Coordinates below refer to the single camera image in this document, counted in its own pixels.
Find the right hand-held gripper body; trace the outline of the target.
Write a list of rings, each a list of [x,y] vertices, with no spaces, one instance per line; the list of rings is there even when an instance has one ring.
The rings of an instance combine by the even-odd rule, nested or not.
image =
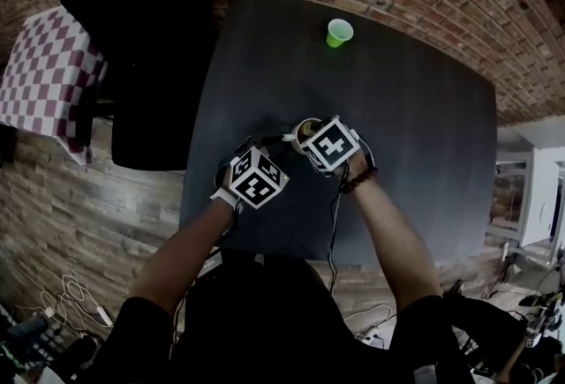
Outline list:
[[[368,165],[374,166],[373,153],[366,141],[339,116],[334,116],[304,143],[304,153],[319,173],[332,173],[359,149]]]

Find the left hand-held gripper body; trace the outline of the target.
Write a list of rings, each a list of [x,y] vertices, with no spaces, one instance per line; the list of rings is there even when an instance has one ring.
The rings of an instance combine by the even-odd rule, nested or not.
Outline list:
[[[220,169],[231,166],[230,189],[222,188]],[[243,203],[259,209],[281,193],[290,178],[269,156],[269,148],[258,148],[258,138],[249,136],[235,152],[225,158],[215,174],[215,192],[211,200],[223,200],[232,209]]]

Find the white mug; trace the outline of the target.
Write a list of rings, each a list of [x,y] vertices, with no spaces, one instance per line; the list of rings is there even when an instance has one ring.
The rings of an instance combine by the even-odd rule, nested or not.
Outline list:
[[[315,137],[315,136],[326,126],[326,124],[327,124],[327,121],[326,121],[326,120],[322,120],[322,119],[319,119],[319,118],[317,118],[317,117],[308,117],[308,118],[306,118],[306,119],[317,119],[317,120],[320,120],[320,121],[323,123],[323,127],[322,127],[315,135],[313,135],[311,138]],[[298,124],[296,124],[296,125],[293,127],[293,129],[292,129],[292,131],[291,131],[290,133],[284,133],[284,134],[283,134],[283,140],[284,140],[285,142],[289,142],[289,143],[292,145],[293,149],[294,149],[297,153],[299,153],[299,154],[301,154],[301,155],[305,155],[305,145],[306,145],[307,141],[311,139],[311,138],[309,138],[307,141],[302,142],[302,143],[300,143],[300,142],[297,140],[297,129],[298,129],[298,126],[299,126],[302,122],[304,122],[306,119],[304,119],[304,120],[302,120],[301,122],[299,122]]]

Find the green plastic cup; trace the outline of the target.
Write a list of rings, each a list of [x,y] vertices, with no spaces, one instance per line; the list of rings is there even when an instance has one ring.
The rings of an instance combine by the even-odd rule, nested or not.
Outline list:
[[[349,41],[354,34],[352,25],[345,19],[331,19],[328,22],[326,44],[330,48],[339,48]]]

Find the person's left forearm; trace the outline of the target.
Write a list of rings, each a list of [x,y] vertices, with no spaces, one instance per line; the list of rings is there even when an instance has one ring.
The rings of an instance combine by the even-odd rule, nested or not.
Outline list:
[[[191,224],[171,236],[135,278],[130,297],[144,298],[174,315],[194,283],[208,254],[232,224],[234,209],[225,200],[212,200]]]

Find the person's right forearm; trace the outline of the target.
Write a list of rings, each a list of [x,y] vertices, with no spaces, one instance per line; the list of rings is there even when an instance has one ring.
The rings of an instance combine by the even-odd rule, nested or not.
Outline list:
[[[352,192],[365,220],[383,274],[402,311],[424,297],[442,295],[432,256],[420,235],[371,177]]]

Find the person's right hand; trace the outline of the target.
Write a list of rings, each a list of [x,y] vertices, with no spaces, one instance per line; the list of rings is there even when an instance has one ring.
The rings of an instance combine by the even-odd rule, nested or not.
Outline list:
[[[369,168],[362,148],[352,154],[346,162],[333,170],[333,174],[340,180],[350,182],[359,174]]]

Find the dark grey table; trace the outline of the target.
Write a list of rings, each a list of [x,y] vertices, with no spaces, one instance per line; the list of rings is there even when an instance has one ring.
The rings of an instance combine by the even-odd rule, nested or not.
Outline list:
[[[328,22],[353,37],[326,44]],[[249,136],[339,116],[370,147],[376,177],[435,260],[478,254],[496,156],[493,86],[421,41],[303,0],[233,0],[192,134],[181,223],[209,202],[222,160]]]

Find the person's black shirt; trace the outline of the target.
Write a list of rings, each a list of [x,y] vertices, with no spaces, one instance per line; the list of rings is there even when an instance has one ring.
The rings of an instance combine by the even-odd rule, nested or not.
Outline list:
[[[474,384],[455,330],[492,371],[509,359],[523,324],[486,302],[425,297],[398,315],[390,346],[357,340],[317,273],[303,260],[221,265],[186,297],[185,331],[144,297],[127,298],[87,384]]]

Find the black mesh office chair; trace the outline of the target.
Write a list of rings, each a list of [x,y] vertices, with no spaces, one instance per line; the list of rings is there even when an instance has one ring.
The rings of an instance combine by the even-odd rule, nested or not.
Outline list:
[[[60,1],[108,65],[113,162],[184,169],[217,38],[213,0]]]

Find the white cabinet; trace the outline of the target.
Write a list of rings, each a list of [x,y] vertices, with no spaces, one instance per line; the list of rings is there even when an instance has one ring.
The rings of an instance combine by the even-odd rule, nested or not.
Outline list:
[[[486,233],[551,267],[565,238],[565,125],[500,127]]]

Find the red white checkered tablecloth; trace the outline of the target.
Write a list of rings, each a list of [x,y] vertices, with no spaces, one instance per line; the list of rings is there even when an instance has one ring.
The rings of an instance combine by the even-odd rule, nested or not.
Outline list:
[[[107,63],[63,7],[27,18],[0,81],[0,124],[57,139],[79,165],[92,149],[78,140],[79,101]]]

